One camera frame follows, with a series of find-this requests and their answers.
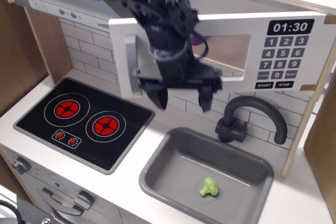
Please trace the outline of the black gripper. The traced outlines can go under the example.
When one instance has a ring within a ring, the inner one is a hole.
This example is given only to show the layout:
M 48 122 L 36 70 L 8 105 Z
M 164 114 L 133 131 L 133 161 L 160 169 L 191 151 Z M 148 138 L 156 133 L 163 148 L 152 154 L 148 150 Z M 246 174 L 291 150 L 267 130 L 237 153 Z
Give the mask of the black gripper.
M 151 41 L 146 55 L 153 63 L 134 68 L 132 75 L 144 82 L 147 96 L 159 109 L 166 109 L 167 88 L 198 89 L 202 111 L 211 109 L 213 92 L 222 89 L 222 72 L 196 59 L 188 41 Z

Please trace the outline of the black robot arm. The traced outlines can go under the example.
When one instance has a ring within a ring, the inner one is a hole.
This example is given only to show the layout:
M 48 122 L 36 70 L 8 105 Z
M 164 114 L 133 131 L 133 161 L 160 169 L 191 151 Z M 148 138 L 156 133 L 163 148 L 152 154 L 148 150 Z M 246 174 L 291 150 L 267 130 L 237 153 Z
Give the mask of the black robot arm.
M 203 64 L 193 54 L 192 38 L 206 43 L 195 30 L 197 10 L 189 0 L 103 0 L 128 9 L 145 30 L 149 52 L 158 73 L 135 69 L 139 86 L 160 109 L 165 109 L 169 89 L 196 89 L 203 111 L 211 108 L 213 94 L 222 88 L 221 72 Z

